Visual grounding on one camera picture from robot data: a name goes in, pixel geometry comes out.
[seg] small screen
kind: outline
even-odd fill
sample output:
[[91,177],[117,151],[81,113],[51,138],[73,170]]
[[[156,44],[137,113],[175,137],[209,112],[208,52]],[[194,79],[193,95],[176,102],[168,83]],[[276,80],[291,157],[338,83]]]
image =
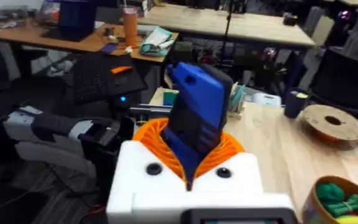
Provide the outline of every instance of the small screen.
[[267,220],[267,221],[211,220],[211,221],[204,221],[202,224],[278,224],[278,222],[274,220]]

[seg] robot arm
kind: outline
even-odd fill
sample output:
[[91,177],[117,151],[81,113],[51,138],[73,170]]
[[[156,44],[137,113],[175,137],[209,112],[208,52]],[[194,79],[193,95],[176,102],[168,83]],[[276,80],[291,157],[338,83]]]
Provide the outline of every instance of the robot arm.
[[179,63],[172,79],[179,95],[169,118],[121,146],[109,223],[295,224],[290,198],[265,194],[257,158],[222,132],[230,78]]
[[119,147],[133,133],[129,119],[74,119],[31,106],[17,108],[2,124],[7,135],[17,141],[15,148],[21,158],[68,167],[97,178],[105,198]]

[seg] orange tool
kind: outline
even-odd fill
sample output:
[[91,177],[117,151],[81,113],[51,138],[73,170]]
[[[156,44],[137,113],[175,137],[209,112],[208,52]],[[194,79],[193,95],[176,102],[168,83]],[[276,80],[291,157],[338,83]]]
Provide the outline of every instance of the orange tool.
[[120,72],[129,70],[129,69],[132,69],[132,67],[131,67],[131,66],[121,66],[121,67],[113,68],[113,69],[111,70],[111,73],[112,73],[113,75],[115,75],[115,74],[117,74],[117,73],[120,73]]
[[[129,47],[129,46],[119,47],[118,49],[119,50],[125,50],[127,47]],[[138,49],[139,48],[139,46],[136,46],[136,45],[132,45],[131,47],[132,47],[132,49]]]

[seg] computer keyboard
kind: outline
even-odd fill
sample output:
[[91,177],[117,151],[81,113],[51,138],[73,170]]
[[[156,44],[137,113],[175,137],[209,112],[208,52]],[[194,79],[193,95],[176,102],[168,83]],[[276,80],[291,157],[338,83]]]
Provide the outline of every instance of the computer keyboard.
[[111,73],[105,60],[102,55],[89,54],[74,65],[73,89],[76,104],[103,100],[108,96],[108,76]]

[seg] smartphone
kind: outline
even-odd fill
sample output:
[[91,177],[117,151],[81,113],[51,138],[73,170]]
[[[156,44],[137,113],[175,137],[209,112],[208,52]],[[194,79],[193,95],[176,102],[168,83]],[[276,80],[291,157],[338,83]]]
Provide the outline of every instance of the smartphone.
[[115,51],[117,49],[116,43],[108,43],[105,46],[103,46],[99,51],[103,53],[110,54],[111,52]]

